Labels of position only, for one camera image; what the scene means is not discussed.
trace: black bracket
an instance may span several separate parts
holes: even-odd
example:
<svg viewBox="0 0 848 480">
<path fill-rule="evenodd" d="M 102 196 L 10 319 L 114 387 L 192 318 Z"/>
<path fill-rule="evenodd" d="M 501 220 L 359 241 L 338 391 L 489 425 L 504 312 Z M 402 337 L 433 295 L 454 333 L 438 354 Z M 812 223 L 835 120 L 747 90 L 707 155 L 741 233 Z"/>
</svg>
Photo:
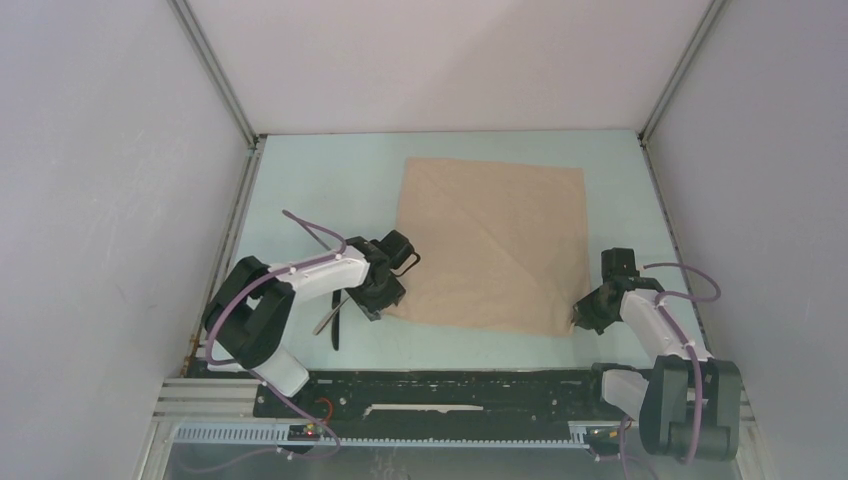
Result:
<svg viewBox="0 0 848 480">
<path fill-rule="evenodd" d="M 420 256 L 415 253 L 409 239 L 397 230 L 392 230 L 382 240 L 369 242 L 362 237 L 353 237 L 347 240 L 347 244 L 362 252 L 370 264 L 362 285 L 348 288 L 347 293 L 365 316 L 372 321 L 379 320 L 384 309 L 399 304 L 406 295 L 406 289 L 397 279 L 400 275 L 395 275 L 392 270 L 400 268 L 409 257 L 415 255 L 420 260 Z"/>
<path fill-rule="evenodd" d="M 239 260 L 203 311 L 201 321 L 206 330 L 212 329 L 218 317 L 239 292 L 267 274 L 268 269 L 268 265 L 256 257 Z M 280 344 L 294 295 L 291 284 L 276 278 L 269 279 L 248 295 L 250 298 L 259 299 L 256 308 L 247 305 L 247 298 L 242 300 L 221 326 L 216 341 L 245 369 L 262 365 Z"/>
<path fill-rule="evenodd" d="M 636 269 L 636 255 L 630 248 L 611 248 L 601 252 L 603 284 L 574 304 L 574 323 L 598 335 L 621 320 L 621 300 L 625 292 L 663 288 L 656 279 L 642 278 Z"/>
<path fill-rule="evenodd" d="M 701 362 L 704 407 L 695 458 L 732 460 L 739 448 L 739 396 L 742 376 L 733 362 Z M 639 436 L 652 455 L 683 457 L 694 426 L 694 403 L 687 401 L 694 384 L 691 362 L 676 355 L 659 356 L 639 412 Z"/>
</svg>

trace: metal strip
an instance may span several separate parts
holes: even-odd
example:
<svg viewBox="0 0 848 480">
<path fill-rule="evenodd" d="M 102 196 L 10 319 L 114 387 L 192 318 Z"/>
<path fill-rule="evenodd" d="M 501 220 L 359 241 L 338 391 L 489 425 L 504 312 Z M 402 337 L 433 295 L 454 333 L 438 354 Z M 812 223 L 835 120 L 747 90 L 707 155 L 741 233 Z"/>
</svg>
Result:
<svg viewBox="0 0 848 480">
<path fill-rule="evenodd" d="M 221 243 L 218 247 L 218 256 L 215 259 L 215 266 L 209 279 L 209 285 L 206 289 L 206 298 L 204 305 L 212 299 L 212 295 L 218 290 L 223 283 L 227 271 L 230 268 L 233 252 L 238 244 L 238 239 L 241 235 L 241 228 L 244 224 L 244 219 L 247 212 L 247 206 L 250 203 L 250 197 L 253 194 L 253 186 L 256 183 L 256 175 L 259 172 L 259 164 L 262 161 L 262 154 L 265 151 L 266 135 L 259 138 L 256 147 L 250 150 L 250 155 L 245 161 L 244 170 L 242 170 L 241 180 L 239 181 L 236 198 L 233 201 L 233 206 L 230 209 L 230 215 L 227 220 L 226 230 L 221 237 Z M 203 312 L 203 307 L 200 308 L 200 313 L 197 317 L 197 323 L 194 328 L 194 335 L 189 339 L 189 349 L 186 358 L 183 361 L 183 369 L 181 374 L 185 375 L 188 368 L 190 357 L 197 354 L 198 347 L 205 343 L 202 340 L 202 325 L 200 325 L 200 315 Z"/>
<path fill-rule="evenodd" d="M 212 51 L 209 39 L 203 33 L 203 29 L 200 28 L 200 24 L 197 22 L 197 17 L 194 15 L 194 11 L 192 11 L 188 0 L 168 0 L 168 3 L 174 9 L 177 19 L 180 21 L 183 30 L 185 30 L 191 44 L 194 46 L 201 63 L 206 68 L 206 72 L 215 85 L 215 89 L 221 95 L 221 100 L 224 101 L 224 105 L 227 107 L 233 120 L 235 120 L 239 130 L 241 130 L 245 141 L 250 146 L 255 145 L 256 132 L 250 125 L 250 121 L 248 121 L 247 115 L 244 113 L 244 109 L 241 103 L 239 103 L 230 81 L 224 74 L 221 63 L 215 56 L 215 52 Z"/>
<path fill-rule="evenodd" d="M 156 432 L 141 471 L 142 480 L 162 480 L 171 457 L 172 437 L 175 426 L 170 422 L 155 423 Z"/>
<path fill-rule="evenodd" d="M 135 465 L 135 472 L 133 473 L 133 480 L 143 480 L 142 475 L 144 475 L 145 468 L 147 467 L 147 461 L 150 458 L 150 449 L 153 447 L 153 438 L 156 436 L 156 429 L 159 427 L 159 424 L 150 422 L 147 426 L 147 433 L 144 435 L 144 443 L 142 443 L 141 453 L 138 456 L 138 461 Z"/>
<path fill-rule="evenodd" d="M 644 144 L 647 144 L 650 141 L 654 131 L 656 131 L 657 124 L 662 119 L 663 114 L 665 114 L 668 104 L 671 102 L 675 92 L 677 92 L 677 88 L 680 86 L 680 82 L 683 80 L 683 77 L 686 76 L 686 72 L 688 72 L 689 68 L 692 66 L 695 56 L 704 44 L 704 40 L 718 22 L 719 16 L 724 11 L 724 7 L 728 3 L 730 3 L 729 0 L 713 0 L 704 12 L 704 16 L 701 18 L 698 28 L 695 29 L 695 33 L 689 40 L 689 44 L 686 45 L 686 49 L 683 50 L 683 56 L 680 57 L 680 60 L 677 62 L 677 66 L 674 67 L 674 72 L 671 74 L 671 78 L 668 79 L 668 83 L 666 83 L 662 94 L 660 94 L 659 100 L 657 100 L 656 105 L 654 105 L 651 115 L 648 116 L 648 121 L 645 123 L 645 127 L 639 134 L 639 137 L 642 139 Z"/>
<path fill-rule="evenodd" d="M 253 418 L 258 385 L 255 379 L 168 379 L 162 386 L 153 420 L 200 423 L 204 419 L 216 423 L 255 424 L 302 422 L 296 415 L 285 419 Z M 743 426 L 755 425 L 747 398 L 740 399 L 739 415 Z M 573 431 L 585 432 L 586 428 L 614 427 L 618 422 L 586 419 L 569 421 L 568 425 Z"/>
<path fill-rule="evenodd" d="M 646 144 L 642 144 L 642 157 L 645 159 L 645 166 L 648 168 L 648 176 L 651 177 L 651 184 L 654 186 L 654 194 L 657 196 L 657 202 L 660 204 L 660 212 L 662 212 L 663 220 L 665 220 L 665 228 L 668 230 L 668 236 L 671 239 L 671 247 L 674 249 L 674 256 L 678 263 L 683 263 L 683 256 L 680 253 L 680 243 L 677 241 L 677 235 L 674 233 L 674 225 L 671 221 L 671 216 L 668 214 L 665 200 L 663 199 L 662 189 L 660 189 L 657 173 L 654 170 L 654 165 L 651 162 L 651 155 Z M 693 294 L 692 282 L 689 280 L 689 274 L 683 272 L 683 284 L 686 286 L 686 292 Z M 701 318 L 701 312 L 698 310 L 698 304 L 692 303 L 692 310 L 695 311 L 695 320 L 698 321 L 698 328 L 701 330 L 701 336 L 704 337 L 704 347 L 712 351 L 710 346 L 710 335 L 707 334 L 704 328 L 704 322 Z"/>
<path fill-rule="evenodd" d="M 226 445 L 333 445 L 332 440 L 288 440 L 289 425 L 188 422 L 177 427 L 174 443 Z M 403 438 L 345 438 L 345 447 L 453 447 L 453 448 L 586 448 L 586 429 L 576 427 L 570 440 L 410 440 Z"/>
</svg>

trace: tan fabric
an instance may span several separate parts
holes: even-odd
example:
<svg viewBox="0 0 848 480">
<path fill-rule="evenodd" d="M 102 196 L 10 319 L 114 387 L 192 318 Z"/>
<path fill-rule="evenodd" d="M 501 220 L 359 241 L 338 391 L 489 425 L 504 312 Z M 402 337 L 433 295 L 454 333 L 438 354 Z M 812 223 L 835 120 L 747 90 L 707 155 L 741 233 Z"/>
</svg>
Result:
<svg viewBox="0 0 848 480">
<path fill-rule="evenodd" d="M 397 229 L 422 260 L 386 313 L 412 322 L 537 335 L 572 332 L 589 292 L 583 171 L 410 158 Z"/>
</svg>

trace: cable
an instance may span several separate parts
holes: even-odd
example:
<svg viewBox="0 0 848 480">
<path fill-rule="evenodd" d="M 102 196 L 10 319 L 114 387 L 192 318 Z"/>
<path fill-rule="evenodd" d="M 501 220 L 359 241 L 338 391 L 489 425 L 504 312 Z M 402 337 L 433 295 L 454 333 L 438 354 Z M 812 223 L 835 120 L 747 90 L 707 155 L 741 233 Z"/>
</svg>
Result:
<svg viewBox="0 0 848 480">
<path fill-rule="evenodd" d="M 709 282 L 710 285 L 712 285 L 712 287 L 715 289 L 715 293 L 710 297 L 698 297 L 682 292 L 661 292 L 654 299 L 654 304 L 657 307 L 657 310 L 660 312 L 660 315 L 662 315 L 662 317 L 665 319 L 668 326 L 671 327 L 672 330 L 674 330 L 674 334 L 677 336 L 677 339 L 680 341 L 680 343 L 685 345 L 686 353 L 689 354 L 689 359 L 692 360 L 692 370 L 693 374 L 695 375 L 695 411 L 692 419 L 692 438 L 689 441 L 689 451 L 682 459 L 682 463 L 684 465 L 691 465 L 692 461 L 695 459 L 695 453 L 698 451 L 698 442 L 701 438 L 701 420 L 703 418 L 704 411 L 704 385 L 703 379 L 701 378 L 701 362 L 698 360 L 698 354 L 697 352 L 695 352 L 695 348 L 693 347 L 692 342 L 689 341 L 689 337 L 686 336 L 686 332 L 684 332 L 683 329 L 680 328 L 680 325 L 677 324 L 677 322 L 665 308 L 665 305 L 661 305 L 660 302 L 662 302 L 665 297 L 684 298 L 692 302 L 714 302 L 718 300 L 719 297 L 721 297 L 721 288 L 718 286 L 718 282 L 713 280 L 712 277 L 710 277 L 706 273 L 702 272 L 701 270 L 695 267 L 684 265 L 682 263 L 652 263 L 649 265 L 645 265 L 642 268 L 647 270 L 649 268 L 655 267 L 677 267 L 681 270 L 688 270 L 702 277 L 704 280 Z"/>
<path fill-rule="evenodd" d="M 244 289 L 242 289 L 242 291 L 240 291 L 235 297 L 233 297 L 233 299 L 230 301 L 230 303 L 227 304 L 227 306 L 224 308 L 224 311 L 221 312 L 221 315 L 218 316 L 218 319 L 215 320 L 215 324 L 212 326 L 211 329 L 209 329 L 209 334 L 206 336 L 206 344 L 207 344 L 207 347 L 208 347 L 206 349 L 206 362 L 209 365 L 227 365 L 227 364 L 235 363 L 235 360 L 215 360 L 214 358 L 212 358 L 212 347 L 211 346 L 214 345 L 215 338 L 218 336 L 218 332 L 221 330 L 221 326 L 224 324 L 224 322 L 227 320 L 227 318 L 229 318 L 229 316 L 233 312 L 233 310 L 235 310 L 235 308 L 238 305 L 240 305 L 241 302 L 245 298 L 247 298 L 247 296 L 250 295 L 251 292 L 253 292 L 257 288 L 259 288 L 259 286 L 261 286 L 265 282 L 271 280 L 272 278 L 275 278 L 277 275 L 287 273 L 287 272 L 291 272 L 292 270 L 310 267 L 312 265 L 316 265 L 316 264 L 323 263 L 323 262 L 326 262 L 328 260 L 332 260 L 334 258 L 337 258 L 337 256 L 344 253 L 345 248 L 347 248 L 347 244 L 345 242 L 344 237 L 342 237 L 338 233 L 336 233 L 336 232 L 334 232 L 334 231 L 332 231 L 328 228 L 325 228 L 325 227 L 322 227 L 320 225 L 316 225 L 314 223 L 307 222 L 306 220 L 298 218 L 293 213 L 289 212 L 288 210 L 283 210 L 283 215 L 285 215 L 286 217 L 291 218 L 292 220 L 297 222 L 298 225 L 300 225 L 301 227 L 304 228 L 304 230 L 309 232 L 309 234 L 312 236 L 312 238 L 316 239 L 323 246 L 329 248 L 329 246 L 326 243 L 324 243 L 323 241 L 321 241 L 320 238 L 318 238 L 318 236 L 315 234 L 315 232 L 313 232 L 313 229 L 319 230 L 321 232 L 324 232 L 324 233 L 330 235 L 331 237 L 336 238 L 337 240 L 339 240 L 341 242 L 341 245 L 339 246 L 338 249 L 336 249 L 335 251 L 329 252 L 327 255 L 322 255 L 322 256 L 319 256 L 319 257 L 312 258 L 312 259 L 304 260 L 302 262 L 287 265 L 285 267 L 278 268 L 276 270 L 268 272 L 267 274 L 262 275 L 261 277 L 257 278 L 253 282 L 251 282 L 248 286 L 244 287 Z M 295 413 L 297 413 L 298 415 L 300 415 L 304 419 L 309 420 L 310 422 L 322 427 L 324 429 L 324 431 L 326 431 L 331 437 L 333 437 L 333 440 L 336 443 L 336 448 L 332 452 L 329 452 L 329 453 L 320 454 L 320 455 L 303 455 L 303 454 L 291 452 L 289 455 L 296 455 L 296 456 L 302 457 L 302 458 L 309 458 L 309 459 L 317 460 L 317 459 L 327 458 L 327 457 L 330 457 L 332 455 L 335 455 L 339 451 L 339 449 L 341 449 L 341 440 L 339 439 L 339 436 L 336 435 L 336 432 L 334 432 L 330 427 L 328 427 L 326 423 L 324 423 L 321 420 L 318 420 L 317 418 L 313 417 L 312 415 L 310 415 L 310 414 L 306 413 L 305 411 L 303 411 L 302 409 L 300 409 L 291 400 L 289 400 L 288 397 L 286 397 L 282 392 L 277 390 L 276 387 L 271 385 L 267 380 L 265 380 L 265 378 L 262 377 L 262 375 L 260 375 L 256 371 L 249 370 L 248 372 L 251 375 L 253 375 L 254 377 L 256 377 L 260 382 L 262 382 L 263 385 L 268 387 L 268 389 L 271 390 L 271 392 L 274 393 L 274 395 L 276 395 L 280 399 L 280 401 L 282 401 L 284 404 L 286 404 L 286 406 L 289 407 L 292 411 L 294 411 Z M 267 451 L 269 451 L 269 450 L 268 449 L 261 449 L 261 450 L 257 450 L 256 452 L 251 452 L 251 453 L 252 453 L 252 455 L 256 455 L 256 454 L 258 454 L 257 452 L 267 452 Z"/>
<path fill-rule="evenodd" d="M 300 269 L 300 268 L 311 267 L 312 265 L 317 265 L 319 263 L 323 263 L 323 262 L 326 262 L 328 260 L 332 260 L 333 258 L 335 258 L 336 255 L 341 255 L 342 253 L 344 253 L 345 249 L 347 248 L 347 243 L 345 242 L 344 237 L 342 237 L 338 233 L 336 233 L 336 232 L 334 232 L 334 231 L 332 231 L 328 228 L 324 228 L 320 225 L 316 225 L 314 223 L 307 222 L 306 220 L 298 218 L 293 213 L 289 212 L 288 210 L 283 210 L 283 215 L 285 215 L 288 218 L 291 218 L 292 220 L 297 222 L 298 225 L 300 225 L 301 227 L 303 227 L 304 230 L 309 232 L 309 234 L 312 236 L 312 238 L 315 238 L 316 240 L 318 240 L 319 243 L 321 243 L 322 245 L 324 245 L 328 249 L 329 249 L 329 246 L 325 242 L 321 241 L 321 239 L 318 238 L 318 236 L 315 234 L 315 232 L 312 231 L 312 229 L 320 230 L 320 231 L 322 231 L 322 232 L 324 232 L 324 233 L 326 233 L 326 234 L 328 234 L 332 237 L 335 237 L 337 240 L 339 240 L 341 242 L 341 245 L 339 246 L 339 248 L 337 250 L 331 251 L 327 255 L 315 257 L 315 258 L 312 258 L 312 259 L 304 260 L 302 262 L 298 262 L 298 263 L 294 263 L 294 264 L 291 264 L 291 265 L 287 265 L 285 267 L 278 268 L 276 270 L 268 272 L 265 275 L 262 275 L 261 277 L 257 278 L 253 282 L 251 282 L 247 287 L 245 287 L 241 292 L 239 292 L 238 295 L 236 295 L 230 301 L 229 304 L 227 304 L 227 306 L 224 308 L 224 311 L 221 312 L 221 315 L 218 316 L 218 319 L 215 321 L 215 324 L 212 326 L 211 329 L 209 329 L 209 333 L 206 335 L 206 344 L 207 345 L 214 345 L 213 342 L 215 341 L 215 338 L 218 337 L 218 332 L 221 330 L 221 326 L 224 324 L 224 322 L 227 320 L 227 318 L 229 318 L 229 316 L 233 313 L 233 310 L 235 310 L 236 307 L 238 307 L 239 304 L 241 304 L 242 300 L 247 298 L 247 296 L 250 295 L 251 292 L 253 292 L 257 288 L 259 288 L 260 285 L 264 284 L 268 280 L 271 280 L 272 278 L 275 278 L 277 275 L 281 275 L 283 273 L 288 273 L 292 269 L 297 270 L 297 269 Z M 212 358 L 212 348 L 206 349 L 205 357 L 206 357 L 206 363 L 209 364 L 209 365 L 212 365 L 212 366 L 230 365 L 230 364 L 236 363 L 235 359 L 215 360 L 214 358 Z"/>
<path fill-rule="evenodd" d="M 335 253 L 337 253 L 337 254 L 344 253 L 345 248 L 347 248 L 347 242 L 345 241 L 344 237 L 342 237 L 338 233 L 336 233 L 336 232 L 334 232 L 334 231 L 332 231 L 328 228 L 324 228 L 321 225 L 317 225 L 317 224 L 314 224 L 312 222 L 307 222 L 306 220 L 295 216 L 295 214 L 291 213 L 288 210 L 283 210 L 283 215 L 285 215 L 288 218 L 297 222 L 297 224 L 300 225 L 301 227 L 303 227 L 303 229 L 306 230 L 306 232 L 309 233 L 309 235 L 311 235 L 312 238 L 314 238 L 316 242 L 320 243 L 321 246 L 326 248 L 327 250 L 332 250 L 332 249 L 323 240 L 321 240 L 315 232 L 312 231 L 313 229 L 324 232 L 327 235 L 329 235 L 329 236 L 331 236 L 331 237 L 333 237 L 333 238 L 335 238 L 336 240 L 339 241 L 341 246 L 339 247 L 339 249 Z"/>
</svg>

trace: light blue table surface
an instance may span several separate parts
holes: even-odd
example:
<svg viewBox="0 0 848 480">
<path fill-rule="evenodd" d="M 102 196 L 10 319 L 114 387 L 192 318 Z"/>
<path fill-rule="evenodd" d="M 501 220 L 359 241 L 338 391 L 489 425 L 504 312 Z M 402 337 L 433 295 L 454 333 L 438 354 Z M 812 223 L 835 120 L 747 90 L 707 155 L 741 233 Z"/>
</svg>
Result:
<svg viewBox="0 0 848 480">
<path fill-rule="evenodd" d="M 235 258 L 285 263 L 321 247 L 283 208 L 345 237 L 382 238 L 394 227 L 407 157 L 448 157 L 580 167 L 586 181 L 592 288 L 601 283 L 600 254 L 636 250 L 639 264 L 675 261 L 671 239 L 632 131 L 390 133 L 271 136 L 262 156 Z M 685 291 L 676 269 L 652 270 L 666 290 Z M 406 322 L 370 322 L 353 302 L 341 312 L 341 350 L 330 328 L 312 329 L 329 312 L 330 296 L 295 308 L 283 338 L 313 369 L 539 369 L 594 362 L 651 366 L 636 337 L 618 323 L 602 335 L 575 329 L 568 338 L 488 332 Z M 672 311 L 703 341 L 688 302 Z"/>
</svg>

